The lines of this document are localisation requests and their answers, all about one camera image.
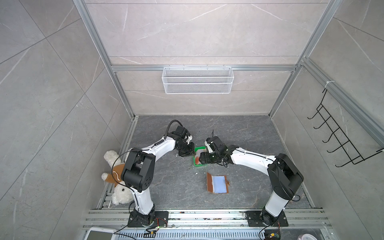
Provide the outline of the green plastic card tray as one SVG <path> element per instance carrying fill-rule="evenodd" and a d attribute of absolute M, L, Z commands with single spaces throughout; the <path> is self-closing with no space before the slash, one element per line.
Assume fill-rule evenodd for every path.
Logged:
<path fill-rule="evenodd" d="M 204 147 L 195 147 L 195 155 L 193 156 L 193 164 L 196 167 L 202 166 L 203 164 L 200 162 L 201 153 L 207 152 L 207 148 Z"/>

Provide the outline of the brown leather card holder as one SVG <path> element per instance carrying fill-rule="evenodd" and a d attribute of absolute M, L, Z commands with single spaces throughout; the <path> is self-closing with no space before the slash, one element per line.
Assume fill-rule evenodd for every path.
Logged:
<path fill-rule="evenodd" d="M 207 173 L 207 191 L 212 194 L 228 194 L 229 181 L 227 176 L 213 176 Z"/>

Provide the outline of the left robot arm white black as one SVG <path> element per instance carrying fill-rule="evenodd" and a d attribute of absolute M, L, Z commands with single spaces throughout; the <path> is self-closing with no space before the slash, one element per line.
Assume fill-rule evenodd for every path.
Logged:
<path fill-rule="evenodd" d="M 159 141 L 143 149 L 133 148 L 129 151 L 121 178 L 133 195 L 135 211 L 141 216 L 149 216 L 155 205 L 151 199 L 150 184 L 154 179 L 155 164 L 162 156 L 173 150 L 180 157 L 193 156 L 195 144 L 192 135 L 183 126 L 166 133 Z"/>

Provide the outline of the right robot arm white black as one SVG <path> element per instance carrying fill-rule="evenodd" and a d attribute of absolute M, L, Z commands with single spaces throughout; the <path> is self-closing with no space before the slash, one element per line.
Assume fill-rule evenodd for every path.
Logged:
<path fill-rule="evenodd" d="M 217 136 L 207 138 L 205 146 L 207 151 L 199 156 L 199 162 L 203 165 L 241 165 L 269 177 L 273 192 L 261 213 L 264 223 L 275 221 L 280 216 L 304 181 L 302 173 L 285 154 L 269 156 L 235 145 L 226 146 Z"/>

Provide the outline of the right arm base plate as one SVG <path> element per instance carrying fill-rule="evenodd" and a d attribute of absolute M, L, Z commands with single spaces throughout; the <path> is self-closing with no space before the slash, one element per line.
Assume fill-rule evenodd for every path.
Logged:
<path fill-rule="evenodd" d="M 282 211 L 277 217 L 272 216 L 267 211 L 246 211 L 246 220 L 249 227 L 288 227 L 289 223 L 287 217 Z"/>

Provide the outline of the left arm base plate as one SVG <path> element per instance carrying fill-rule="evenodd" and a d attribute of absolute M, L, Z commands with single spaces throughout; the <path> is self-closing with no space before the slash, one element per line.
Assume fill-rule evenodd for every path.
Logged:
<path fill-rule="evenodd" d="M 151 211 L 148 215 L 143 215 L 134 210 L 130 212 L 130 214 L 128 228 L 155 228 L 168 225 L 168 211 Z"/>

